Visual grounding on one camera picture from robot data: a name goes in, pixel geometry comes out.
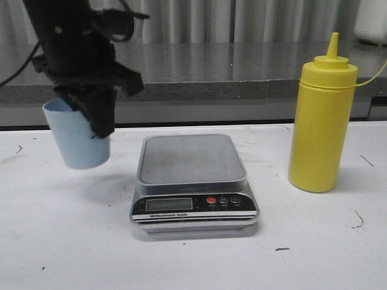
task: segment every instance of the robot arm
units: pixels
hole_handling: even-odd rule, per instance
[[[111,41],[129,40],[134,18],[149,16],[118,1],[124,11],[94,11],[88,0],[23,0],[43,50],[32,60],[35,70],[57,84],[55,93],[81,110],[100,138],[114,132],[114,87],[129,96],[143,89],[140,73],[115,61]]]

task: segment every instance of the yellow bottle cap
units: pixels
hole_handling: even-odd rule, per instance
[[[305,85],[325,89],[347,89],[356,85],[357,66],[349,59],[337,56],[339,34],[332,33],[326,56],[316,56],[302,69],[301,82]]]

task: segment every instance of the red button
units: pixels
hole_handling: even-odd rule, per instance
[[[208,202],[209,204],[214,204],[214,203],[216,203],[216,198],[210,196],[209,198],[207,198],[207,202]]]

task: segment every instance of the yellow string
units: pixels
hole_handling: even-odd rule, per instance
[[[372,78],[370,78],[369,80],[367,80],[366,82],[364,83],[357,83],[356,86],[363,86],[363,85],[366,85],[367,83],[370,83],[371,81],[373,81],[374,79],[377,78],[377,76],[386,68],[387,66],[387,59],[386,59],[386,62],[385,64],[382,66],[382,68],[380,69],[380,71],[377,72],[376,75],[374,75]]]

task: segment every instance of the light blue cup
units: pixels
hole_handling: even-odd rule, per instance
[[[109,159],[110,137],[98,138],[80,111],[73,111],[60,98],[44,104],[43,111],[68,167],[89,169]]]

